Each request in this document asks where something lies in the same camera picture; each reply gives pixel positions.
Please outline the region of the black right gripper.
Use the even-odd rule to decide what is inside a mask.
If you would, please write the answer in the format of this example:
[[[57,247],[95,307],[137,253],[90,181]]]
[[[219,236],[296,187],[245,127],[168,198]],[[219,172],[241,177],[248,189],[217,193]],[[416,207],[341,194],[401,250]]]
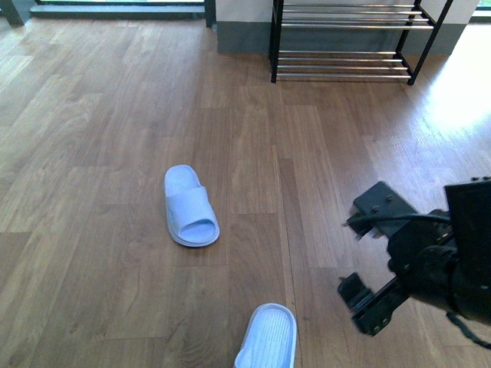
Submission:
[[[387,238],[388,269],[394,278],[379,291],[353,273],[338,293],[363,334],[384,329],[409,298],[446,311],[462,333],[461,320],[490,323],[490,178],[444,187],[448,209],[420,214],[387,183],[377,182],[353,201],[346,220],[358,238]]]

